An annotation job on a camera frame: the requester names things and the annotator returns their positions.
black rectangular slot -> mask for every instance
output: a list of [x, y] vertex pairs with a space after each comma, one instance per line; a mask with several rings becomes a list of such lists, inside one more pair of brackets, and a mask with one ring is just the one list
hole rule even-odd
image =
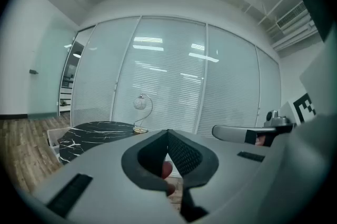
[[82, 195], [93, 178], [85, 174], [77, 174], [47, 205], [60, 217], [65, 218], [76, 201]]
[[239, 154], [237, 154], [239, 157], [243, 157], [245, 159], [251, 159], [258, 162], [262, 162], [264, 160], [264, 155], [259, 154], [252, 154], [248, 152], [241, 151]]

table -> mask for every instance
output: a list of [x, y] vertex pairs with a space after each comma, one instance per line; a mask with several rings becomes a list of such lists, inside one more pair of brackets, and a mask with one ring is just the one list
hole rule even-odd
[[97, 121], [80, 124], [58, 139], [60, 159], [67, 164], [92, 147], [133, 135], [133, 125], [127, 123]]

table lamp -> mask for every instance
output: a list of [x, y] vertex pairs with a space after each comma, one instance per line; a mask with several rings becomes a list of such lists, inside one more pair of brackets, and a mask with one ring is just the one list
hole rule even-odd
[[[142, 128], [142, 123], [144, 121], [144, 119], [146, 119], [151, 113], [152, 113], [152, 110], [153, 110], [153, 102], [152, 102], [152, 99], [147, 95], [147, 94], [141, 94], [139, 97], [137, 97], [134, 102], [133, 102], [133, 106], [137, 109], [137, 110], [143, 110], [146, 108], [146, 99], [144, 98], [144, 96], [147, 96], [148, 99], [151, 101], [151, 110], [150, 110], [150, 113], [143, 117], [143, 118], [140, 118], [139, 120], [135, 121], [133, 123], [133, 131], [136, 133], [136, 134], [141, 134], [141, 133], [146, 133], [148, 132], [148, 129], [145, 129], [145, 128]], [[141, 122], [141, 125], [140, 126], [136, 126], [136, 122], [142, 120]]]

lamp base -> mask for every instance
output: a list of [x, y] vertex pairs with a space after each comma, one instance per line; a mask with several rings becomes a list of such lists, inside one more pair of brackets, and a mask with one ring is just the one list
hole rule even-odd
[[141, 128], [140, 126], [134, 126], [134, 127], [133, 127], [133, 132], [134, 132], [135, 134], [142, 134], [142, 133], [148, 132], [148, 130], [145, 129], [145, 128]]

wooden floor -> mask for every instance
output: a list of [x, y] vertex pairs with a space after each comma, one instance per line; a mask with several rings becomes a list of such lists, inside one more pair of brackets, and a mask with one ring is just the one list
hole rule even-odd
[[[70, 113], [45, 120], [0, 120], [0, 158], [13, 184], [32, 192], [50, 174], [62, 167], [47, 143], [47, 130], [70, 126]], [[182, 179], [167, 178], [176, 191], [169, 196], [180, 210]]]

